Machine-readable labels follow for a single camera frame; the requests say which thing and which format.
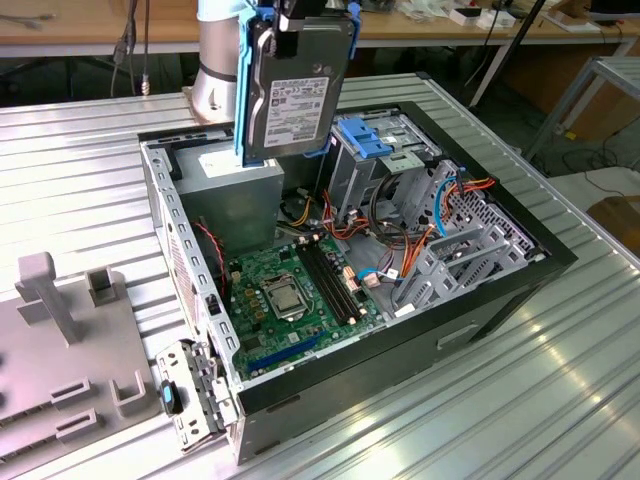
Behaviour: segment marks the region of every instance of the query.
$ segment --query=yellow cable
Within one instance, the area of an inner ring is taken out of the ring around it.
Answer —
[[[307,197],[307,203],[304,207],[304,212],[302,213],[302,216],[296,220],[293,223],[290,223],[289,225],[291,225],[292,227],[299,227],[300,225],[302,225],[304,222],[307,221],[307,218],[309,217],[309,211],[311,209],[311,197]]]

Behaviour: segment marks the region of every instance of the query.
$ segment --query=hard drive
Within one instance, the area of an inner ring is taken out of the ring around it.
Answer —
[[[249,31],[253,61],[240,120],[245,163],[322,149],[356,34],[354,22],[346,15],[307,18],[292,58],[277,55],[270,20],[255,17]]]

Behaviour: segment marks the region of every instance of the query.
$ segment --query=metal shelf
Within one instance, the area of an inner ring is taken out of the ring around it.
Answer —
[[[415,75],[345,82],[341,107],[418,103],[580,260],[496,334],[242,467],[226,440],[182,457],[164,416],[25,478],[635,478],[640,281],[634,257],[446,92]],[[188,336],[152,229],[136,133],[194,125],[180,95],[0,111],[0,292],[47,248],[59,276],[111,264],[148,358]],[[157,376],[157,369],[152,365]]]

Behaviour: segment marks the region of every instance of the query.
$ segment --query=hard disk label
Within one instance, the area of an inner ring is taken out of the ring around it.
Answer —
[[[313,140],[328,86],[329,77],[273,81],[264,146]]]

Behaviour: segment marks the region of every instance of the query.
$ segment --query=motherboard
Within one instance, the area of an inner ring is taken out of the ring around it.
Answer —
[[[234,365],[244,380],[384,324],[330,237],[247,254],[228,269],[229,316],[241,344]]]

